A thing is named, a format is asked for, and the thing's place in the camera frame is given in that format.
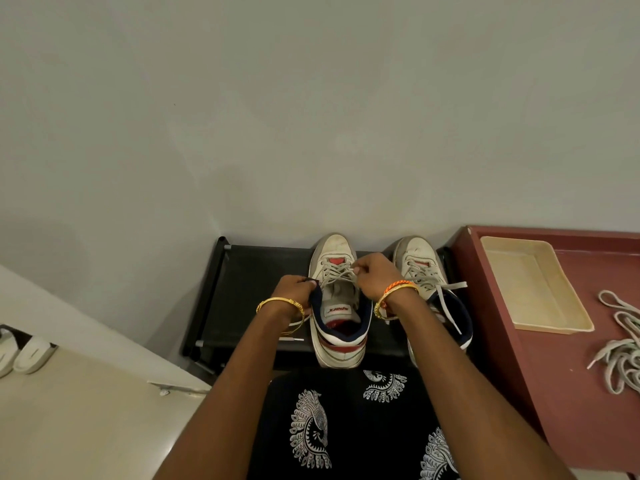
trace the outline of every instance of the sneaker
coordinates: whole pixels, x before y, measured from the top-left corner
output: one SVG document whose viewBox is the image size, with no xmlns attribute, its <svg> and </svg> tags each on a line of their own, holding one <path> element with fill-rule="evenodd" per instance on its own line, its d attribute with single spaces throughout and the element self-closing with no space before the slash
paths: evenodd
<svg viewBox="0 0 640 480">
<path fill-rule="evenodd" d="M 449 284 L 436 251 L 426 239 L 417 235 L 398 242 L 394 264 L 405 280 L 418 286 L 420 297 L 428 303 L 460 348 L 466 350 L 473 338 L 471 318 L 460 298 L 451 290 L 466 288 L 467 283 Z M 408 339 L 407 345 L 411 362 L 417 365 Z"/>
<path fill-rule="evenodd" d="M 364 357 L 373 305 L 356 287 L 354 261 L 355 251 L 340 234 L 322 238 L 311 258 L 309 276 L 322 291 L 310 297 L 311 339 L 323 367 L 351 369 Z"/>
</svg>

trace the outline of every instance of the white paisley print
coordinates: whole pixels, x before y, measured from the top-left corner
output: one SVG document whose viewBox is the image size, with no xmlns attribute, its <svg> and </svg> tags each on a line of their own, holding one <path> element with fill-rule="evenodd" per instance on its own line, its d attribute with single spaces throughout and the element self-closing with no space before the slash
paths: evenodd
<svg viewBox="0 0 640 480">
<path fill-rule="evenodd" d="M 296 410 L 291 415 L 291 437 L 293 456 L 303 467 L 331 468 L 326 452 L 328 425 L 326 413 L 314 390 L 305 389 L 298 395 Z"/>
<path fill-rule="evenodd" d="M 420 472 L 421 479 L 440 480 L 443 473 L 448 470 L 458 476 L 458 470 L 453 463 L 449 445 L 444 439 L 440 428 L 436 428 L 434 434 L 429 435 L 429 443 L 427 443 L 424 451 L 424 456 L 420 462 L 422 468 Z"/>
<path fill-rule="evenodd" d="M 396 399 L 404 389 L 406 377 L 399 374 L 382 374 L 381 372 L 363 371 L 367 379 L 374 384 L 367 387 L 363 397 L 370 401 L 388 403 Z"/>
</svg>

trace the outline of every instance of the person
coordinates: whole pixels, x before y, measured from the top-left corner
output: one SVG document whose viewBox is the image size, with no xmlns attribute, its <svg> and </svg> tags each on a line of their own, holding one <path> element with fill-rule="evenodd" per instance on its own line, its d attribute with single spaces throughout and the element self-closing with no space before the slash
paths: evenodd
<svg viewBox="0 0 640 480">
<path fill-rule="evenodd" d="M 374 301 L 403 278 L 380 253 L 358 259 L 353 272 Z M 308 307 L 316 282 L 305 280 L 283 276 L 272 296 Z M 385 301 L 412 344 L 414 378 L 410 372 L 320 369 L 291 372 L 269 384 L 278 338 L 300 316 L 290 303 L 270 301 L 250 323 L 155 480 L 573 478 L 476 370 L 418 293 L 399 289 Z M 380 393 L 376 381 L 395 383 L 395 391 L 368 401 L 367 392 L 369 399 Z"/>
</svg>

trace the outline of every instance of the pile of shoelaces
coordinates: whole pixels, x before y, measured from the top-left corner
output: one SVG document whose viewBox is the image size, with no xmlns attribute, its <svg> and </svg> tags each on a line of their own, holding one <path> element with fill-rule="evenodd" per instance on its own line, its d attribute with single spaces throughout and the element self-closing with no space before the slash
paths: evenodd
<svg viewBox="0 0 640 480">
<path fill-rule="evenodd" d="M 611 295 L 615 304 L 605 299 L 607 295 Z M 607 364 L 604 372 L 605 385 L 610 393 L 620 394 L 626 385 L 640 393 L 640 310 L 622 301 L 613 291 L 601 291 L 598 293 L 598 299 L 604 305 L 620 310 L 613 314 L 613 318 L 628 332 L 630 338 L 608 341 L 587 369 L 597 361 L 603 360 Z M 614 371 L 618 373 L 615 387 L 612 384 Z"/>
</svg>

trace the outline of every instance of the beige tray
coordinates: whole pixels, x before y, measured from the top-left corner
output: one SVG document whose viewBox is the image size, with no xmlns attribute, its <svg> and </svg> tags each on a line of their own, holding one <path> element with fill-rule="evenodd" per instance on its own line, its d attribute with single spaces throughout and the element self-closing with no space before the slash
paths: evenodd
<svg viewBox="0 0 640 480">
<path fill-rule="evenodd" d="M 594 330 L 551 244 L 491 236 L 480 242 L 517 329 L 552 333 Z"/>
</svg>

